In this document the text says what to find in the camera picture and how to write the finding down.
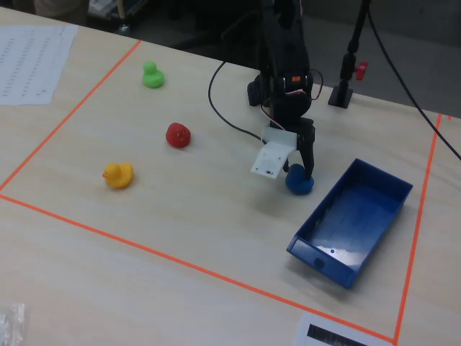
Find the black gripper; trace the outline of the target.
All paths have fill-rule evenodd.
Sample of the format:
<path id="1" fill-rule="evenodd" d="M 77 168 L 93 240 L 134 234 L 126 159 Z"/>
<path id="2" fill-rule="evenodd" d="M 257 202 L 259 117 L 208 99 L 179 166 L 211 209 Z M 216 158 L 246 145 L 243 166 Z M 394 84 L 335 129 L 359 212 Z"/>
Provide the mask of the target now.
<path id="1" fill-rule="evenodd" d="M 307 179 L 312 178 L 314 168 L 315 127 L 313 120 L 304 118 L 303 115 L 311 105 L 310 97 L 272 97 L 269 99 L 270 126 L 297 134 L 297 149 L 303 160 Z M 287 159 L 283 171 L 288 173 L 289 170 L 290 163 Z"/>

